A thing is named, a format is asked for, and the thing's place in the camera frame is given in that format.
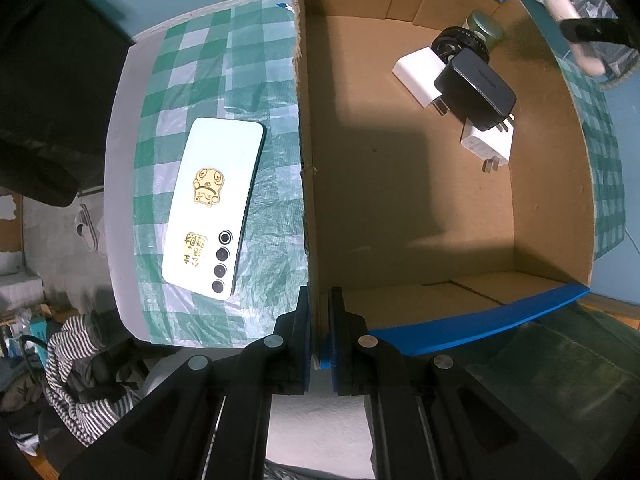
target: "white box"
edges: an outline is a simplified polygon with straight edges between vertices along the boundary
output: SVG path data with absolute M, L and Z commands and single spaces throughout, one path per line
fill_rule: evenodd
M 0 312 L 44 302 L 44 288 L 38 276 L 25 272 L 0 277 Z

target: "black power adapter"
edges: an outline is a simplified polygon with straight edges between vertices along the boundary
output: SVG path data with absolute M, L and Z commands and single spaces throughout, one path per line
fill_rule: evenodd
M 510 86 L 469 48 L 456 54 L 433 83 L 447 108 L 483 132 L 507 119 L 516 103 Z

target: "floor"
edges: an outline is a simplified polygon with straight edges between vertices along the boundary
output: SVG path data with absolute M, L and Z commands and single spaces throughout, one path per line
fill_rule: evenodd
M 104 240 L 100 244 L 102 253 L 91 253 L 75 231 L 80 201 L 87 206 L 98 229 L 103 214 L 102 193 L 76 198 L 63 208 L 24 199 L 26 265 L 42 278 L 45 297 L 52 304 L 70 304 L 80 312 L 115 308 Z

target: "white cable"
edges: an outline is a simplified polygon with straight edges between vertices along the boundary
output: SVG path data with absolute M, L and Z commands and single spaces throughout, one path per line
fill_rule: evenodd
M 634 238 L 632 237 L 631 233 L 627 230 L 626 227 L 625 227 L 625 233 L 629 237 L 629 240 L 631 240 L 631 243 L 636 248 L 636 251 L 638 252 L 638 254 L 640 254 L 640 249 L 638 248 L 638 244 L 636 244 L 636 241 L 634 240 Z

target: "green checkered tablecloth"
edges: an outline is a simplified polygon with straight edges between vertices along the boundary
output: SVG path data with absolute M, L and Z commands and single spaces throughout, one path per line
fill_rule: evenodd
M 294 310 L 308 279 L 303 235 L 291 0 L 258 0 L 170 28 L 152 70 L 135 156 L 134 252 L 155 343 L 242 347 Z M 217 301 L 164 282 L 162 246 L 191 124 L 258 121 L 264 147 L 249 201 L 236 289 Z
M 618 140 L 598 83 L 585 76 L 574 63 L 556 59 L 574 98 L 587 143 L 595 207 L 593 257 L 596 260 L 625 238 L 625 187 Z

